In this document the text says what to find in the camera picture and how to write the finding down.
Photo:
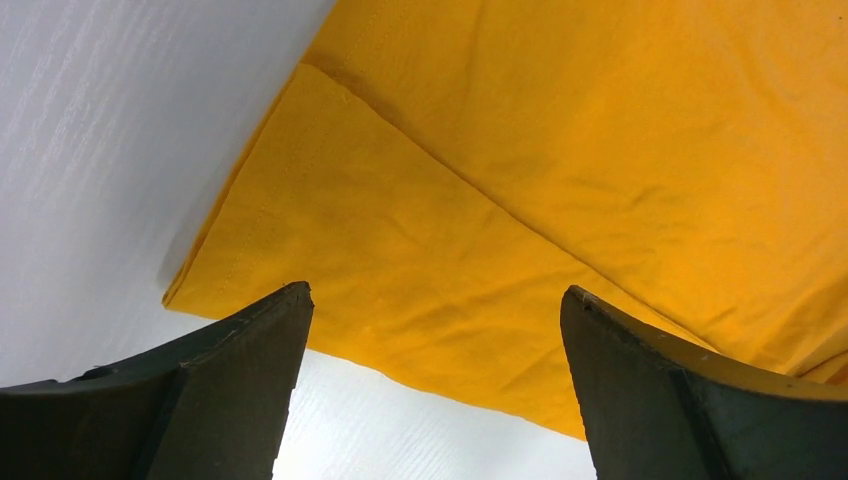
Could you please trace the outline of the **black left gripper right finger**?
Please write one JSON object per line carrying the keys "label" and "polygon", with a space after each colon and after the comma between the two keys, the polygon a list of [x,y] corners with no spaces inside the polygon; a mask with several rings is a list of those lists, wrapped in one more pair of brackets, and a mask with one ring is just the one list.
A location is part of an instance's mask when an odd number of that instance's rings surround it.
{"label": "black left gripper right finger", "polygon": [[843,479],[847,391],[756,368],[579,286],[560,328],[601,479]]}

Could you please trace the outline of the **yellow t shirt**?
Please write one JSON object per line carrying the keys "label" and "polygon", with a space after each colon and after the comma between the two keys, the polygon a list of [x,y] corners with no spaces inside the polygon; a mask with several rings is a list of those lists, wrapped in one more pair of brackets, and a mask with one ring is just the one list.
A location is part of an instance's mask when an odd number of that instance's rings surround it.
{"label": "yellow t shirt", "polygon": [[339,1],[168,309],[305,280],[311,349],[582,437],[578,285],[847,381],[843,1]]}

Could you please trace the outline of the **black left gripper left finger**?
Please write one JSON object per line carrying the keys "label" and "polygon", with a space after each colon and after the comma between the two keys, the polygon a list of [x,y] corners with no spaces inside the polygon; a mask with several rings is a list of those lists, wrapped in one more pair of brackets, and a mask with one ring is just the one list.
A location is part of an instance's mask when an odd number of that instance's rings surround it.
{"label": "black left gripper left finger", "polygon": [[269,479],[314,304],[294,282],[68,381],[1,391],[5,479]]}

